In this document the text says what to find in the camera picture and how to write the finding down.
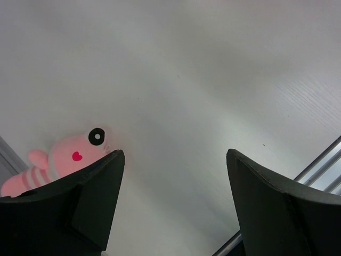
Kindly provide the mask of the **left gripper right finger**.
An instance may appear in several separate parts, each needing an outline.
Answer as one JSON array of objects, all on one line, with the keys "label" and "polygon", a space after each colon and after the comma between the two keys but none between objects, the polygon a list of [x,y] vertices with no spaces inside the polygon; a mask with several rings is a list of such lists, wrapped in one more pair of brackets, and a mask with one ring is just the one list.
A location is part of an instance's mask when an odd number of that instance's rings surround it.
[{"label": "left gripper right finger", "polygon": [[340,196],[226,155],[246,255],[340,255]]}]

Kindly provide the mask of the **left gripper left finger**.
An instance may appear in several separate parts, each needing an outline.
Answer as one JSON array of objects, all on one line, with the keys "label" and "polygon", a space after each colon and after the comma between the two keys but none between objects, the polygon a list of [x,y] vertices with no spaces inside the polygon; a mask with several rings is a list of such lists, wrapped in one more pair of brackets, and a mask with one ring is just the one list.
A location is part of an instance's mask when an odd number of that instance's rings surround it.
[{"label": "left gripper left finger", "polygon": [[101,255],[124,166],[124,152],[115,150],[48,185],[2,197],[1,255]]}]

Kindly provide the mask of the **pink plush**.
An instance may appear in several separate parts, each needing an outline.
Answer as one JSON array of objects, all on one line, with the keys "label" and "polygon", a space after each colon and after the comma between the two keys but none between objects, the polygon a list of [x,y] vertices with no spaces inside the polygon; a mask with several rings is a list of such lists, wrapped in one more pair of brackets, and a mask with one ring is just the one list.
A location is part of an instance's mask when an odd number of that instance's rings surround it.
[{"label": "pink plush", "polygon": [[9,178],[1,187],[1,196],[20,196],[77,172],[112,151],[111,132],[102,127],[62,139],[49,153],[34,149],[28,153],[32,167]]}]

